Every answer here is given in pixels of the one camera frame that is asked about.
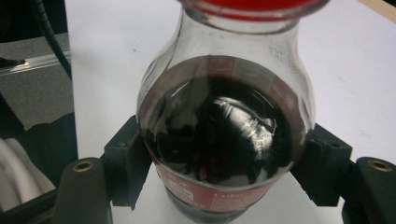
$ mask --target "white table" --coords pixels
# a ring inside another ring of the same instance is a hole
[[[136,111],[140,80],[174,32],[176,0],[66,0],[78,151],[99,157]],[[356,0],[332,0],[300,23],[317,123],[354,147],[352,160],[396,163],[396,25]],[[233,223],[341,224],[341,207],[317,208],[292,175]],[[192,223],[171,205],[151,169],[137,208],[115,223]]]

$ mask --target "bottle label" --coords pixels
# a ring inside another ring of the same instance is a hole
[[[182,202],[210,212],[232,212],[257,202],[276,181],[255,189],[226,191],[210,189],[180,178],[156,161],[157,171],[165,186]]]

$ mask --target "cola bottle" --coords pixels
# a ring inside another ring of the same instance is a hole
[[[136,116],[170,200],[191,220],[232,221],[302,157],[315,122],[298,18],[326,2],[181,1]]]

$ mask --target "cola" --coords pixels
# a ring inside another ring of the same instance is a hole
[[[252,81],[257,73],[263,82]],[[225,56],[187,60],[153,81],[139,109],[139,127],[184,215],[198,223],[227,223],[289,170],[295,114],[277,104],[276,86],[285,87],[265,68]]]

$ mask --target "clear plastic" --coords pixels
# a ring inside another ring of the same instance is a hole
[[[139,129],[170,199],[190,219],[232,221],[302,157],[315,112],[297,27],[185,7],[144,75]]]

